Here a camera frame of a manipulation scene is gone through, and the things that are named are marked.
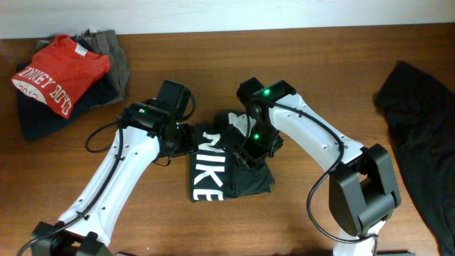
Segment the wooden surface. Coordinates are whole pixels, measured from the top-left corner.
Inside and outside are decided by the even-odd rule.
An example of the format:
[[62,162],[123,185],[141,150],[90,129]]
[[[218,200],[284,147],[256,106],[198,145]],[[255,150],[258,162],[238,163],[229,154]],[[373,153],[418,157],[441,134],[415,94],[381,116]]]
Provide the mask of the wooden surface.
[[[33,55],[34,40],[0,41],[0,255],[12,255],[38,221],[54,223],[73,203],[105,157],[90,154],[91,131],[111,122],[132,102],[154,97],[164,79],[196,96],[191,124],[211,123],[220,110],[241,110],[238,85],[255,76],[265,85],[293,85],[309,106],[349,137],[391,151],[387,125],[372,103],[396,60],[455,88],[454,24],[311,28],[278,31],[120,36],[132,69],[127,100],[90,110],[69,127],[36,142],[19,129],[15,65]],[[95,146],[112,141],[100,134]],[[188,157],[150,166],[119,216],[109,248],[137,255],[288,255],[331,250],[334,242],[310,223],[305,202],[322,174],[316,162],[284,136],[268,159],[271,193],[223,202],[191,203]],[[395,171],[402,205],[380,233],[379,250],[436,255],[437,244]],[[333,234],[327,184],[316,194],[316,219]]]

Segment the white wall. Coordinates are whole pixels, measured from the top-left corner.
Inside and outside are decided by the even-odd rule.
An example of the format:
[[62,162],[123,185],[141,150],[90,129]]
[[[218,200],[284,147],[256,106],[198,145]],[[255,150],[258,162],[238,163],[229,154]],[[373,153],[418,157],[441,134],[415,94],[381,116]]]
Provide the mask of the white wall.
[[455,0],[0,0],[0,38],[455,21]]

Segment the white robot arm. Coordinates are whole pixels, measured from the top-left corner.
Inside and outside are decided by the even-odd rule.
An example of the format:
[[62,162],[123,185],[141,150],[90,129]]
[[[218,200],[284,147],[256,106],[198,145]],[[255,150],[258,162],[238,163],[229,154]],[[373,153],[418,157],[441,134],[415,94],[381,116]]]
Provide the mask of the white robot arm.
[[[282,146],[278,132],[290,136],[324,172],[330,173],[329,208],[341,226],[338,237],[325,233],[338,241],[333,255],[373,255],[373,237],[401,203],[392,160],[387,151],[379,144],[367,149],[339,132],[282,80],[264,88],[256,78],[252,78],[240,85],[237,97],[255,120],[251,131],[253,135],[237,152],[242,163],[254,166],[258,159],[273,155]],[[334,170],[329,170],[341,154],[341,162]],[[359,182],[359,174],[368,177]],[[320,228],[310,209],[309,215]]]
[[[183,116],[189,99],[193,110]],[[188,89],[164,81],[156,99],[134,103],[117,120],[116,136],[105,160],[70,208],[55,225],[39,223],[32,240],[18,252],[31,247],[36,256],[111,256],[107,249],[117,218],[129,194],[147,166],[158,158],[181,156],[198,150],[196,135],[188,119],[196,101]],[[95,131],[87,140],[99,132]]]

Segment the folded clothes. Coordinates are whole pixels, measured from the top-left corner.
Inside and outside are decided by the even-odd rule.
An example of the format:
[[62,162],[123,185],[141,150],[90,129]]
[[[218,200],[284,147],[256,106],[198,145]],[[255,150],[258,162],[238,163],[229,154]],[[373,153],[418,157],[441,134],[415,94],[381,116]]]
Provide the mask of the folded clothes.
[[[117,96],[105,104],[112,104],[124,100],[125,88],[131,71],[128,66],[127,57],[119,45],[115,31],[110,30],[93,33],[89,30],[85,31],[81,36],[76,36],[75,39],[83,39],[90,44],[93,53],[107,55],[109,57],[111,68],[107,75],[117,91]],[[38,40],[36,42],[36,50],[38,51],[49,44],[49,40]]]
[[25,95],[68,119],[74,104],[109,68],[106,55],[91,53],[69,36],[59,35],[11,80]]
[[215,117],[213,126],[195,126],[199,152],[190,155],[191,201],[222,201],[270,192],[274,179],[265,161],[246,169],[232,152],[245,138],[238,128],[246,131],[246,122],[237,120],[237,114],[223,112]]
[[[82,47],[92,51],[91,46],[83,39],[77,40]],[[17,71],[22,71],[29,63],[18,65]],[[61,117],[49,106],[17,92],[18,117],[22,135],[29,141],[39,139],[68,126],[74,119],[91,107],[106,104],[114,99],[117,91],[107,75],[95,82],[75,103],[69,119]]]

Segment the black cloth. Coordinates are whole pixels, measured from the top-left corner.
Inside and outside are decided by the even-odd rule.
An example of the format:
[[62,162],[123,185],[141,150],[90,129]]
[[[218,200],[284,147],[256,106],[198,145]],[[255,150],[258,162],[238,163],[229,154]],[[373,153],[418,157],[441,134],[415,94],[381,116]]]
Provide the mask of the black cloth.
[[[200,146],[201,144],[213,142],[212,139],[208,138],[210,135],[218,134],[220,135],[220,139],[211,146],[219,152],[205,150],[206,148],[200,147],[197,154],[190,155],[190,197],[192,202],[219,201],[270,192],[270,185],[275,180],[265,161],[261,161],[254,168],[247,170],[239,165],[238,160],[233,154],[232,148],[234,144],[241,143],[245,137],[237,128],[229,125],[227,112],[217,115],[214,125],[197,124],[195,131]],[[201,160],[198,159],[198,155],[224,157],[225,160]],[[197,180],[199,175],[206,173],[203,169],[210,168],[211,166],[218,168],[218,171],[212,173],[216,177],[207,175]],[[211,195],[202,194],[202,190],[210,190]]]
[[378,93],[398,166],[443,255],[455,255],[455,95],[399,62]]
[[[76,40],[82,47],[92,52],[91,46],[83,39]],[[22,63],[17,67],[21,71],[30,63]],[[49,106],[17,91],[17,105],[22,135],[33,141],[56,132],[74,121],[91,107],[103,105],[117,96],[117,91],[107,75],[95,82],[75,103],[69,119],[56,114]]]

